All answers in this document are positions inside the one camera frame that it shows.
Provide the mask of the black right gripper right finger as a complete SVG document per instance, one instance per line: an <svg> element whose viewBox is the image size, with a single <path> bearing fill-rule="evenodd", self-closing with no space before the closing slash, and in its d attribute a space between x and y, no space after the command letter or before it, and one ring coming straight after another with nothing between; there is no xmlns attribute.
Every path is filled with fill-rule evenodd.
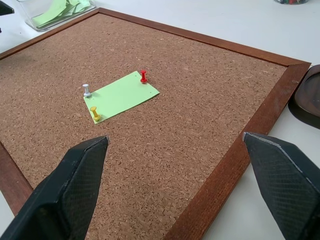
<svg viewBox="0 0 320 240"><path fill-rule="evenodd" d="M254 175L285 240L320 240L320 168L296 145L244 132Z"/></svg>

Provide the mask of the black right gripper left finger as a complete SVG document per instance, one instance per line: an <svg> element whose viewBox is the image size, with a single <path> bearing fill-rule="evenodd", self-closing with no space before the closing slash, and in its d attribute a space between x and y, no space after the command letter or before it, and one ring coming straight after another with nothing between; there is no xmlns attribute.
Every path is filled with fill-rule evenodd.
<svg viewBox="0 0 320 240"><path fill-rule="evenodd" d="M103 135L71 147L33 190L0 240L85 240L108 144Z"/></svg>

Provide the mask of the yellow push pin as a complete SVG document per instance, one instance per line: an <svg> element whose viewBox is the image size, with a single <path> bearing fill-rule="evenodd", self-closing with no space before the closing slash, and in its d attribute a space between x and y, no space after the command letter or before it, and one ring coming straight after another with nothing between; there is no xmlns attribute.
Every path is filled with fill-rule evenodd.
<svg viewBox="0 0 320 240"><path fill-rule="evenodd" d="M92 106L89 110L90 110L90 111L92 112L92 114L93 114L93 120L94 120L95 122L99 122L99 121L101 120L101 115L99 115L99 114L97 113L97 107L96 107L96 106Z"/></svg>

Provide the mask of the green paper note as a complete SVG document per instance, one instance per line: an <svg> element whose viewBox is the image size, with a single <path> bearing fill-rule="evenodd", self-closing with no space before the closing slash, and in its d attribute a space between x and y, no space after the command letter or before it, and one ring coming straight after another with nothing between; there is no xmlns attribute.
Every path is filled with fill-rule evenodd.
<svg viewBox="0 0 320 240"><path fill-rule="evenodd" d="M86 107L90 110L95 107L100 116L95 124L101 123L135 106L138 106L160 92L149 83L141 82L141 74L134 71L106 86L90 93L83 98Z"/></svg>

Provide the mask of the wood framed cork board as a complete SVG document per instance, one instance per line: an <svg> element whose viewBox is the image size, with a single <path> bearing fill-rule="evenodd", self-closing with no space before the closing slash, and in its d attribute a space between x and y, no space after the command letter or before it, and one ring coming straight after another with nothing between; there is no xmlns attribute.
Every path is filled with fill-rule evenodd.
<svg viewBox="0 0 320 240"><path fill-rule="evenodd" d="M308 62L98 8L0 53L0 190L14 218L81 142L107 136L86 240L201 240ZM84 101L146 71L155 97L98 124Z"/></svg>

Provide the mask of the clear container of pins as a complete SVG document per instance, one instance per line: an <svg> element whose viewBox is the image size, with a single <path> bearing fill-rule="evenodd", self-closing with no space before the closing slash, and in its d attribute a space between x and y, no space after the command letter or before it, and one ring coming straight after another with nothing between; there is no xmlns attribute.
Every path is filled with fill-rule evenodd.
<svg viewBox="0 0 320 240"><path fill-rule="evenodd" d="M274 1L282 5L302 5L307 3L309 0L274 0Z"/></svg>

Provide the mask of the dark brown wooden tray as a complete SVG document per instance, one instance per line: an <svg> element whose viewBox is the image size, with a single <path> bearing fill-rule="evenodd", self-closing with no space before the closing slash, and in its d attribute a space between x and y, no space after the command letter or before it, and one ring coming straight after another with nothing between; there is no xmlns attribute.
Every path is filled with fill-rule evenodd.
<svg viewBox="0 0 320 240"><path fill-rule="evenodd" d="M320 130L320 64L306 72L288 108L298 120Z"/></svg>

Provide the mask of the clear plastic box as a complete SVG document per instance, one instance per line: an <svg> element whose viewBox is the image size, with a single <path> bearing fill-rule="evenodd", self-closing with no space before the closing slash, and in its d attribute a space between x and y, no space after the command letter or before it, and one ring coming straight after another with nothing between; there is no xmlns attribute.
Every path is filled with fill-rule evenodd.
<svg viewBox="0 0 320 240"><path fill-rule="evenodd" d="M38 32L94 10L95 0L16 0L25 23Z"/></svg>

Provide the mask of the light green paper sheets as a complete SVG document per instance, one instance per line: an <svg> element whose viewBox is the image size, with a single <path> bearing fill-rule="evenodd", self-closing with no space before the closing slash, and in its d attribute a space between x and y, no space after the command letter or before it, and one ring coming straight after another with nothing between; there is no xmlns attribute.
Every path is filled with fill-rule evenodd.
<svg viewBox="0 0 320 240"><path fill-rule="evenodd" d="M71 17L93 7L90 0L53 0L49 9L35 17L31 22L36 28L42 28L65 17Z"/></svg>

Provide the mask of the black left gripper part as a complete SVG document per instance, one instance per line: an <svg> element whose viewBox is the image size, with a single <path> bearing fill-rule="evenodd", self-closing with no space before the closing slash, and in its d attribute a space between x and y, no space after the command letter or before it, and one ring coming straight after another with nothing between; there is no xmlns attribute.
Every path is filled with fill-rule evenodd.
<svg viewBox="0 0 320 240"><path fill-rule="evenodd" d="M0 16L14 14L15 10L0 0Z"/></svg>

